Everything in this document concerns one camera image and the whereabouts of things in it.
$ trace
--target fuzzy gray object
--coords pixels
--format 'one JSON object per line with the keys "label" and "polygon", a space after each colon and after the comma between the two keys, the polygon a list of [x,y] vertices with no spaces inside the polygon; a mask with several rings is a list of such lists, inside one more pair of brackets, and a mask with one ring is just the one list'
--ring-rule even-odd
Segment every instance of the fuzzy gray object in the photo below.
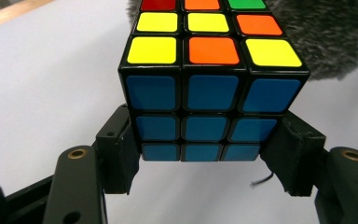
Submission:
{"label": "fuzzy gray object", "polygon": [[[140,0],[129,0],[133,21]],[[358,67],[358,0],[265,0],[310,69],[310,80]]]}

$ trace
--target blue square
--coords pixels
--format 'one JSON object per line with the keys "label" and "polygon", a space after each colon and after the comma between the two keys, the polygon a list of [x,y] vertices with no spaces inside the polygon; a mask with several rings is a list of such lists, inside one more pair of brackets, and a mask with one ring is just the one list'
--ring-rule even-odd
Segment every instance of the blue square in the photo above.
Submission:
{"label": "blue square", "polygon": [[217,161],[220,157],[218,145],[187,145],[185,161]]}
{"label": "blue square", "polygon": [[230,109],[238,82],[234,76],[192,76],[188,83],[188,109]]}
{"label": "blue square", "polygon": [[178,125],[174,117],[138,117],[136,124],[142,140],[173,141],[178,137]]}
{"label": "blue square", "polygon": [[258,156],[260,146],[229,145],[225,149],[222,161],[254,161]]}
{"label": "blue square", "polygon": [[269,137],[276,119],[239,119],[233,127],[232,142],[261,142]]}
{"label": "blue square", "polygon": [[145,161],[178,161],[179,146],[175,144],[144,145],[143,154]]}
{"label": "blue square", "polygon": [[126,79],[131,105],[140,110],[176,108],[173,77],[130,76]]}
{"label": "blue square", "polygon": [[226,136],[225,117],[197,117],[186,119],[185,139],[187,141],[220,141]]}
{"label": "blue square", "polygon": [[293,101],[300,84],[295,79],[257,79],[249,90],[242,110],[281,113]]}

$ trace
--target yellow square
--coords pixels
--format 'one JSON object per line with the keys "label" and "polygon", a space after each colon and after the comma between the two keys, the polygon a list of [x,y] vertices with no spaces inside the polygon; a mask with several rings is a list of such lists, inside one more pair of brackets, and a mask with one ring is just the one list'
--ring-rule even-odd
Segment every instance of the yellow square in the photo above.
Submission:
{"label": "yellow square", "polygon": [[144,12],[139,17],[138,31],[143,32],[175,32],[178,29],[176,13]]}
{"label": "yellow square", "polygon": [[299,67],[302,62],[289,42],[281,39],[247,39],[252,60],[259,66]]}
{"label": "yellow square", "polygon": [[192,32],[217,32],[229,31],[226,16],[220,13],[189,13],[188,29]]}
{"label": "yellow square", "polygon": [[176,39],[173,37],[135,37],[127,58],[129,63],[175,63]]}

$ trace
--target wooden floor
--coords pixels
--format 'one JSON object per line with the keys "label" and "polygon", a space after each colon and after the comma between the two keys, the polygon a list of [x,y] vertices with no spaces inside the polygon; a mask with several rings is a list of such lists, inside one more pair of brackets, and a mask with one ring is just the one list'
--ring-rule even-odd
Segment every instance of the wooden floor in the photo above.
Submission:
{"label": "wooden floor", "polygon": [[2,8],[0,10],[0,24],[6,21],[10,21],[24,13],[27,13],[52,1],[53,0],[24,0],[10,7]]}

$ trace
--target rubik's cube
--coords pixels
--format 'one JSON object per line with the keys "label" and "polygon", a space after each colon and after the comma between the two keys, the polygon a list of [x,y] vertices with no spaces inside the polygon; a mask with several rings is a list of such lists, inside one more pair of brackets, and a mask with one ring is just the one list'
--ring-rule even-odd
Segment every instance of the rubik's cube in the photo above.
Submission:
{"label": "rubik's cube", "polygon": [[146,161],[253,161],[310,73],[262,0],[143,0],[118,68]]}

